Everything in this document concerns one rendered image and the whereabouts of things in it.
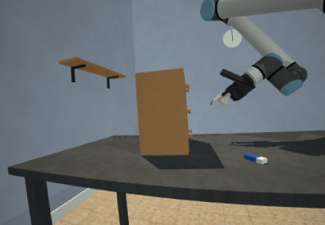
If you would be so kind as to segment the brown wooden chest of drawers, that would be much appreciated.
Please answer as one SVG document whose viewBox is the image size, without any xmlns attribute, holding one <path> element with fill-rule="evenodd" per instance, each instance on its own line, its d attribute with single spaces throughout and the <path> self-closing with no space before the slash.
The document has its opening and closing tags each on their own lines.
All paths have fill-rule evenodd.
<svg viewBox="0 0 325 225">
<path fill-rule="evenodd" d="M 140 155 L 189 155 L 184 69 L 135 73 Z"/>
</svg>

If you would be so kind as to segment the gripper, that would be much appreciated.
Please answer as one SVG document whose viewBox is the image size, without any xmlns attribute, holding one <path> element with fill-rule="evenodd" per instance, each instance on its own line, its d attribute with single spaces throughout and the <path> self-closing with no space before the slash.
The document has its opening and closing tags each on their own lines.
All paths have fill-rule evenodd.
<svg viewBox="0 0 325 225">
<path fill-rule="evenodd" d="M 226 91 L 224 90 L 223 93 L 220 93 L 220 95 L 214 98 L 211 103 L 213 104 L 218 101 L 222 105 L 227 105 L 229 97 L 234 102 L 245 97 L 251 90 L 255 88 L 255 86 L 254 81 L 249 75 L 244 74 L 242 77 L 244 77 L 244 80 L 241 83 L 239 81 L 233 82 L 233 84 L 227 87 Z"/>
</svg>

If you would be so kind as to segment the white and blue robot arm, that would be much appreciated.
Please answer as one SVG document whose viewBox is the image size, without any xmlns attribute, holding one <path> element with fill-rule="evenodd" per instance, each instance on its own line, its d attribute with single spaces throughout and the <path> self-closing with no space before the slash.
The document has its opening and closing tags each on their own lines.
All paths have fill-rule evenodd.
<svg viewBox="0 0 325 225">
<path fill-rule="evenodd" d="M 243 72 L 252 78 L 254 86 L 266 78 L 288 96 L 303 85 L 307 70 L 294 62 L 246 16 L 314 8 L 325 13 L 325 0 L 204 0 L 200 14 L 205 21 L 218 19 L 233 26 L 263 56 Z"/>
</svg>

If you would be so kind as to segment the blue and white eraser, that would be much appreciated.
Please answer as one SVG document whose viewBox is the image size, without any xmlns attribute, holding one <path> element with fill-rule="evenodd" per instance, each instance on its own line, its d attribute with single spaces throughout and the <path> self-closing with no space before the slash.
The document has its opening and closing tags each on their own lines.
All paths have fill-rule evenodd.
<svg viewBox="0 0 325 225">
<path fill-rule="evenodd" d="M 264 164 L 268 162 L 267 158 L 263 158 L 254 154 L 244 154 L 245 159 L 248 159 L 250 161 L 256 162 L 256 163 L 260 163 L 260 164 Z"/>
</svg>

